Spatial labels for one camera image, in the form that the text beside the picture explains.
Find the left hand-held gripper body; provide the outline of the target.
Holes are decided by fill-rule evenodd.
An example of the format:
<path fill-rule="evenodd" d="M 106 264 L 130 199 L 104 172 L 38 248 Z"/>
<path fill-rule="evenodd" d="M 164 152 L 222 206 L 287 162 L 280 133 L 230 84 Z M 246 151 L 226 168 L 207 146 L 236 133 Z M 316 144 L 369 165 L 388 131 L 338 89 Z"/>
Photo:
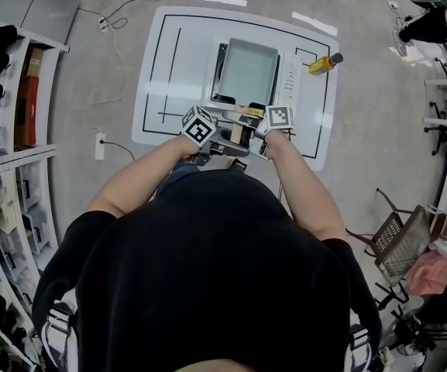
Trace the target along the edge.
<path fill-rule="evenodd" d="M 196 166 L 204 166 L 214 154 L 222 154 L 221 129 L 218 118 L 204 108 L 194 105 L 181 119 L 181 133 L 198 147 L 198 153 L 187 162 Z"/>

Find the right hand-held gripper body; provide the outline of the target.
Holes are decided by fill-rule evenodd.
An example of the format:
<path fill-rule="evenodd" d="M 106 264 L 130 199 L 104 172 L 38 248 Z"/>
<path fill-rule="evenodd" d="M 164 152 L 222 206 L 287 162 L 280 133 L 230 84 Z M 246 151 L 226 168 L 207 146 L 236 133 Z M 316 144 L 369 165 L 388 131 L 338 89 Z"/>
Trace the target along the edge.
<path fill-rule="evenodd" d="M 291 136 L 294 129 L 293 111 L 288 106 L 267 106 L 264 117 L 259 121 L 253 132 L 253 155 L 264 160 L 268 144 L 266 136 L 271 130 L 278 130 L 286 136 Z"/>

